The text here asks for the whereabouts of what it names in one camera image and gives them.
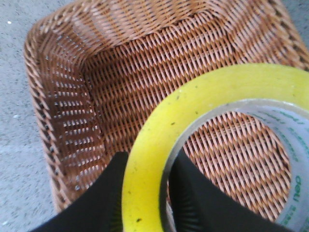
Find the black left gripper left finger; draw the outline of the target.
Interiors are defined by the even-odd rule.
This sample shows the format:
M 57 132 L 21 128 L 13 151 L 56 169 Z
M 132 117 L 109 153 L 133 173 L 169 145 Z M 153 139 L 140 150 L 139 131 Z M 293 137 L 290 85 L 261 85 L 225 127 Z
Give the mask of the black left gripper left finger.
M 121 194 L 127 152 L 117 152 L 98 179 L 34 232 L 122 232 Z

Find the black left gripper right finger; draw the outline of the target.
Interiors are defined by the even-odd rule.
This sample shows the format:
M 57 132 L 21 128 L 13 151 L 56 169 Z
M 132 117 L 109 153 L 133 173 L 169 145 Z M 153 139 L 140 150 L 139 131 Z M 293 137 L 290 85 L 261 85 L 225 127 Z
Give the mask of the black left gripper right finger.
M 178 232 L 287 232 L 220 191 L 180 150 L 169 175 Z

